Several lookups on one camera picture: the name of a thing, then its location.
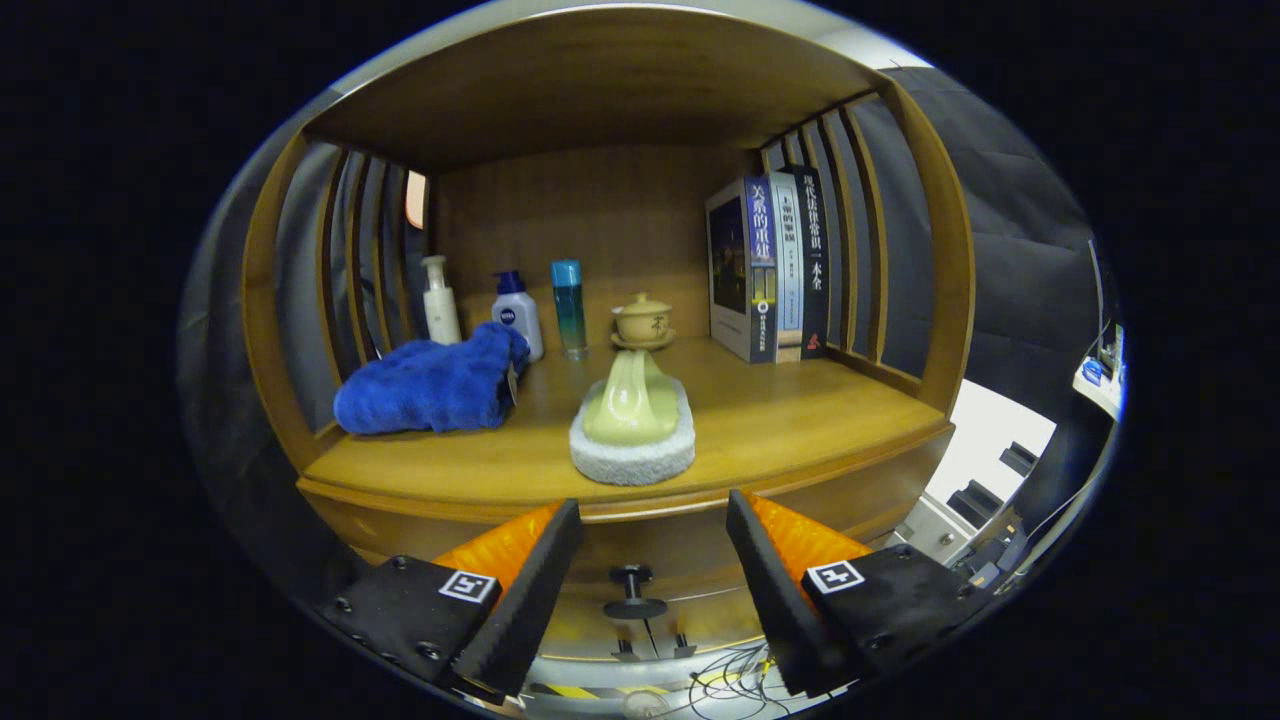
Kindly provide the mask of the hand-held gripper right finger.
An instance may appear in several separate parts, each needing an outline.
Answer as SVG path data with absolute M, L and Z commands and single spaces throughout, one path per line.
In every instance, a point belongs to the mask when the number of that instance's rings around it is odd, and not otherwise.
M 726 530 L 790 693 L 892 676 L 992 601 L 910 544 L 870 550 L 759 495 L 732 489 Z

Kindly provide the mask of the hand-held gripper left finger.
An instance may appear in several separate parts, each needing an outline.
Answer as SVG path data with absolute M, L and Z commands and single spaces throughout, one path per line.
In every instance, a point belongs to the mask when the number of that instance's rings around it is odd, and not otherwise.
M 561 500 L 433 561 L 393 556 L 317 611 L 360 648 L 431 687 L 516 697 L 582 537 L 579 501 Z

